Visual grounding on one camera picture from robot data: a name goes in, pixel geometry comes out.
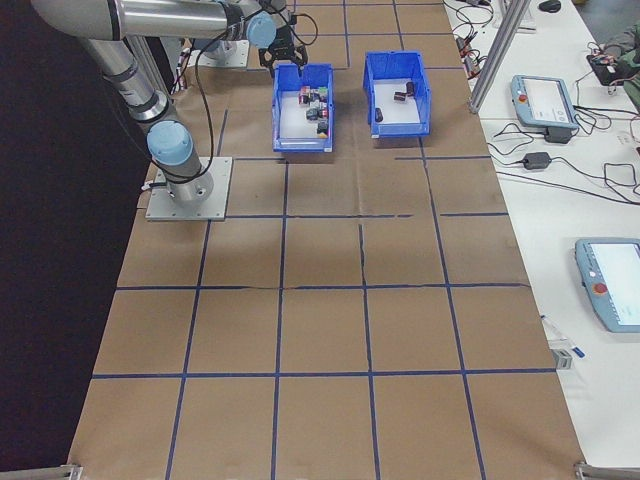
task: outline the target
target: metal bar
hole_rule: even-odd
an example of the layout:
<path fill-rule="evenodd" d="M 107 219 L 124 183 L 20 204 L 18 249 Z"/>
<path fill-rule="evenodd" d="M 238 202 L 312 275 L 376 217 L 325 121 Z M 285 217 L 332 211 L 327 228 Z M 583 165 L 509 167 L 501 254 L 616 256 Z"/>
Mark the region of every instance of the metal bar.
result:
<path fill-rule="evenodd" d="M 480 111 L 482 102 L 484 102 L 491 85 L 493 85 L 493 79 L 496 73 L 498 73 L 498 69 L 520 26 L 524 13 L 527 11 L 527 8 L 529 8 L 529 2 L 530 0 L 512 0 L 511 5 L 505 12 L 496 38 L 487 54 L 487 60 L 482 67 L 480 75 L 478 75 L 478 82 L 473 88 L 471 99 L 469 100 L 469 110 L 471 110 L 471 113 L 478 113 Z"/>
<path fill-rule="evenodd" d="M 637 468 L 598 468 L 576 463 L 575 471 L 580 480 L 640 480 Z"/>
<path fill-rule="evenodd" d="M 138 35 L 128 36 L 127 39 L 129 40 L 129 46 L 131 47 L 133 55 L 136 57 L 136 60 L 138 60 L 138 65 L 144 73 L 146 73 L 151 85 L 153 85 L 153 88 L 169 96 L 167 87 L 164 84 L 164 79 L 160 74 L 160 70 L 158 69 L 155 59 L 153 58 L 153 54 L 151 53 L 147 40 Z"/>
<path fill-rule="evenodd" d="M 227 16 L 217 2 L 183 0 L 120 0 L 125 35 L 213 38 L 224 32 Z"/>
<path fill-rule="evenodd" d="M 80 480 L 82 467 L 63 465 L 62 467 L 16 470 L 0 473 L 0 480 Z"/>

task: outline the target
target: electronic device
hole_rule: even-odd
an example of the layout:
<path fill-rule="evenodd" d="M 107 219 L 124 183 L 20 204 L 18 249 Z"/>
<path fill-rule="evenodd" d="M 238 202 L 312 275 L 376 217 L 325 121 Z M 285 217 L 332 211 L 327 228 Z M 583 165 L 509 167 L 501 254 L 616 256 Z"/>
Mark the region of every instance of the electronic device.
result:
<path fill-rule="evenodd" d="M 631 78 L 640 72 L 640 50 L 632 50 L 615 60 L 606 55 L 587 55 L 587 62 L 600 84 L 609 86 L 616 80 Z"/>
<path fill-rule="evenodd" d="M 601 56 L 597 55 L 587 55 L 587 62 L 589 62 L 591 70 L 598 78 L 600 85 L 608 86 L 611 85 L 611 82 L 622 78 L 615 64 L 602 63 L 600 58 Z"/>
<path fill-rule="evenodd" d="M 561 8 L 562 8 L 562 3 L 560 3 L 560 0 L 545 0 L 544 2 L 538 5 L 538 9 L 541 12 L 547 12 L 547 13 L 559 12 Z"/>
<path fill-rule="evenodd" d="M 511 80 L 511 97 L 520 123 L 544 128 L 547 142 L 567 143 L 579 128 L 569 92 L 560 78 L 516 75 Z"/>
<path fill-rule="evenodd" d="M 640 332 L 640 240 L 583 238 L 575 255 L 582 284 L 607 330 Z"/>
<path fill-rule="evenodd" d="M 498 5 L 500 6 L 500 10 L 502 11 L 502 18 L 504 18 L 509 5 L 511 5 L 512 0 L 499 0 Z M 524 12 L 524 16 L 520 21 L 520 27 L 518 27 L 518 32 L 520 33 L 536 33 L 536 21 L 533 19 L 533 15 L 531 14 L 531 10 L 527 8 L 527 11 Z"/>

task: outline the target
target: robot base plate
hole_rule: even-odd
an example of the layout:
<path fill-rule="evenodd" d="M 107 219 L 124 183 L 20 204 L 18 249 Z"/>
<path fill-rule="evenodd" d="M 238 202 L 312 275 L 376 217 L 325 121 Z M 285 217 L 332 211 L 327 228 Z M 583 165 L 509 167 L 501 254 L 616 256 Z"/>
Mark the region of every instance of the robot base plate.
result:
<path fill-rule="evenodd" d="M 206 166 L 209 163 L 209 157 L 200 157 L 200 161 L 203 166 Z M 227 214 L 232 168 L 233 159 L 231 157 L 213 157 L 213 163 L 209 168 L 213 175 L 213 191 L 206 200 L 192 205 L 176 203 L 169 195 L 166 187 L 154 188 L 147 207 L 147 220 L 223 221 Z M 164 174 L 159 171 L 155 182 L 164 183 L 165 181 Z"/>

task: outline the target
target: black cable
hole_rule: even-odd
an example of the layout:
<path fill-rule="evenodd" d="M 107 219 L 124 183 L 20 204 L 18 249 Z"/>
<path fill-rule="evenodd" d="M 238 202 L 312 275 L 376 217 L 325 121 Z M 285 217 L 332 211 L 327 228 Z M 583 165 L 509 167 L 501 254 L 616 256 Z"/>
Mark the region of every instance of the black cable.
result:
<path fill-rule="evenodd" d="M 506 131 L 506 130 L 507 130 L 507 128 L 509 128 L 509 127 L 511 127 L 511 126 L 513 126 L 513 127 L 515 127 L 515 128 L 516 128 L 516 131 L 515 131 L 515 132 L 507 132 L 507 131 Z M 520 148 L 520 147 L 522 147 L 522 146 L 524 146 L 524 145 L 528 145 L 528 144 L 532 143 L 532 142 L 534 141 L 534 137 L 533 137 L 534 135 L 544 135 L 544 133 L 540 133 L 540 132 L 526 132 L 526 131 L 522 130 L 518 124 L 511 122 L 511 123 L 507 123 L 507 124 L 504 126 L 504 128 L 503 128 L 502 130 L 500 130 L 498 133 L 496 133 L 496 134 L 493 136 L 493 138 L 499 137 L 499 136 L 501 136 L 501 135 L 514 135 L 514 134 L 517 134 L 517 135 L 524 135 L 525 137 L 527 137 L 527 138 L 528 138 L 528 140 L 527 140 L 527 141 L 525 141 L 525 142 L 521 142 L 521 143 L 519 143 L 518 145 L 516 145 L 515 147 L 513 147 L 513 148 L 512 148 L 511 150 L 509 150 L 508 152 L 503 152 L 503 151 L 501 151 L 501 150 L 500 150 L 498 147 L 496 147 L 493 143 L 489 143 L 489 142 L 487 142 L 487 145 L 488 145 L 488 146 L 490 146 L 490 147 L 492 147 L 496 152 L 498 152 L 498 153 L 499 153 L 500 155 L 502 155 L 503 157 L 506 157 L 506 156 L 508 156 L 508 155 L 511 155 L 513 152 L 515 152 L 518 148 Z"/>
<path fill-rule="evenodd" d="M 583 118 L 581 114 L 586 115 L 588 117 L 588 119 Z M 605 126 L 599 126 L 598 125 L 598 120 L 600 120 L 600 119 L 606 120 L 607 124 Z M 578 126 L 580 127 L 580 130 L 582 130 L 584 133 L 586 133 L 587 136 L 590 136 L 591 134 L 593 134 L 593 132 L 595 130 L 606 131 L 606 130 L 609 130 L 613 126 L 613 120 L 608 115 L 604 115 L 604 114 L 598 113 L 598 112 L 590 112 L 588 110 L 580 110 L 580 111 L 576 112 L 575 120 L 576 120 L 576 123 L 578 124 Z M 587 130 L 584 127 L 583 123 L 588 125 L 590 127 L 590 129 Z"/>
<path fill-rule="evenodd" d="M 313 40 L 311 40 L 310 42 L 305 42 L 298 36 L 298 34 L 294 30 L 293 26 L 291 25 L 290 21 L 287 20 L 284 15 L 282 15 L 282 11 L 283 10 L 284 10 L 284 8 L 282 8 L 280 10 L 276 10 L 276 13 L 280 16 L 282 21 L 289 28 L 289 31 L 291 31 L 291 34 L 295 37 L 295 39 L 298 40 L 305 47 L 309 47 L 309 46 L 313 45 L 316 42 L 316 40 L 318 40 L 318 36 L 320 34 L 320 31 L 318 30 L 318 24 L 313 19 L 313 17 L 311 15 L 307 14 L 307 13 L 298 13 L 298 14 L 296 14 L 297 17 L 305 17 L 305 18 L 308 18 L 309 20 L 311 20 L 311 23 L 313 23 L 313 26 L 316 29 L 316 32 L 315 32 L 315 34 L 313 36 Z"/>
<path fill-rule="evenodd" d="M 502 165 L 503 167 L 511 167 L 513 165 L 522 165 L 524 163 L 524 160 L 518 160 L 516 162 L 503 162 L 502 160 L 500 160 L 498 157 L 496 157 L 493 154 L 489 154 L 491 155 L 491 158 L 493 158 L 496 162 L 498 162 L 500 165 Z"/>
<path fill-rule="evenodd" d="M 591 75 L 593 73 L 593 70 L 588 71 L 587 73 L 585 73 L 583 76 L 581 76 L 578 80 L 575 81 L 576 84 L 576 92 L 577 92 L 577 98 L 576 98 L 576 103 L 580 103 L 580 82 L 582 80 L 584 80 L 585 78 L 587 78 L 589 75 Z"/>
<path fill-rule="evenodd" d="M 189 183 L 197 178 L 200 178 L 202 176 L 204 176 L 209 169 L 211 168 L 211 165 L 213 165 L 213 155 L 214 155 L 214 137 L 213 137 L 213 120 L 211 119 L 211 110 L 209 109 L 209 102 L 207 101 L 207 96 L 204 93 L 204 88 L 202 86 L 202 82 L 200 81 L 200 57 L 202 56 L 202 54 L 207 50 L 207 48 L 209 48 L 211 45 L 213 45 L 214 42 L 217 42 L 218 40 L 222 39 L 225 35 L 227 34 L 227 31 L 225 30 L 223 33 L 221 33 L 220 35 L 218 35 L 217 37 L 213 38 L 212 40 L 209 41 L 209 43 L 207 43 L 204 47 L 202 47 L 202 49 L 200 50 L 200 52 L 198 52 L 198 55 L 196 56 L 196 63 L 195 63 L 195 74 L 196 74 L 196 83 L 198 84 L 198 91 L 200 92 L 200 96 L 202 98 L 202 103 L 204 104 L 204 109 L 205 112 L 207 113 L 207 126 L 209 128 L 209 141 L 210 141 L 210 152 L 209 152 L 209 161 L 207 162 L 207 166 L 203 169 L 200 170 L 198 173 L 196 173 L 195 175 L 192 175 L 190 177 L 186 177 L 184 178 L 184 180 L 179 180 L 179 181 L 171 181 L 171 183 L 176 184 L 176 185 L 184 185 L 185 183 Z"/>
<path fill-rule="evenodd" d="M 182 62 L 182 64 L 178 68 L 179 73 L 176 76 L 175 82 L 173 82 L 173 86 L 171 87 L 171 93 L 175 93 L 176 87 L 180 85 L 180 80 L 182 79 L 182 77 L 184 77 L 184 74 L 187 71 L 187 67 L 189 66 L 189 59 L 191 58 L 191 54 L 193 53 L 194 46 L 195 46 L 195 38 L 191 38 L 189 39 L 189 41 L 191 43 L 191 46 L 189 47 L 189 51 L 187 52 L 184 62 Z"/>
<path fill-rule="evenodd" d="M 620 110 L 617 108 L 596 108 L 596 107 L 585 107 L 583 105 L 573 105 L 573 108 L 576 110 L 587 110 L 587 111 L 595 111 L 595 112 L 628 113 L 630 115 L 633 115 L 634 117 L 638 115 L 638 112 L 632 112 L 631 110 Z"/>
<path fill-rule="evenodd" d="M 515 173 L 508 173 L 508 172 L 501 172 L 501 171 L 496 171 L 496 173 L 498 175 L 504 175 L 504 176 L 507 176 L 507 177 L 520 178 L 520 179 L 523 179 L 523 180 L 528 180 L 530 182 L 540 183 L 542 185 L 547 185 L 547 186 L 550 186 L 550 187 L 562 188 L 562 189 L 569 190 L 569 191 L 572 191 L 572 192 L 582 193 L 584 195 L 589 195 L 589 196 L 592 196 L 592 197 L 601 198 L 603 200 L 608 200 L 608 201 L 614 202 L 614 203 L 621 203 L 621 204 L 624 204 L 624 205 L 640 205 L 640 202 L 635 202 L 635 201 L 632 201 L 632 200 L 618 200 L 617 198 L 607 197 L 605 195 L 600 195 L 599 193 L 590 192 L 588 190 L 583 190 L 581 188 L 571 187 L 569 185 L 563 185 L 561 183 L 547 182 L 546 180 L 540 180 L 539 178 L 532 178 L 532 177 L 527 177 L 525 175 L 517 175 Z"/>

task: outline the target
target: blue plastic bin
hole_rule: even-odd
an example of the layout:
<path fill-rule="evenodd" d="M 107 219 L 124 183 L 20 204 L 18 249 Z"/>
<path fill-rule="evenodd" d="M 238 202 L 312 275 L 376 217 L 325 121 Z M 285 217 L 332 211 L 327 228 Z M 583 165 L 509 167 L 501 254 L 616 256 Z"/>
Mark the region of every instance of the blue plastic bin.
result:
<path fill-rule="evenodd" d="M 376 102 L 374 83 L 381 80 L 411 79 L 414 84 L 415 122 L 379 123 L 376 122 Z M 417 51 L 407 52 L 367 52 L 364 65 L 363 88 L 369 100 L 368 122 L 371 125 L 371 137 L 423 137 L 429 135 L 431 117 L 431 88 L 424 71 L 422 56 Z"/>
<path fill-rule="evenodd" d="M 308 137 L 284 138 L 281 136 L 280 120 L 283 108 L 283 94 L 297 92 L 303 86 L 311 88 L 327 87 L 327 108 L 329 110 L 329 133 L 327 138 Z M 293 64 L 281 64 L 276 67 L 271 104 L 273 120 L 273 150 L 275 152 L 331 152 L 333 150 L 333 68 L 329 63 L 310 63 L 304 67 L 302 78 L 298 67 Z"/>

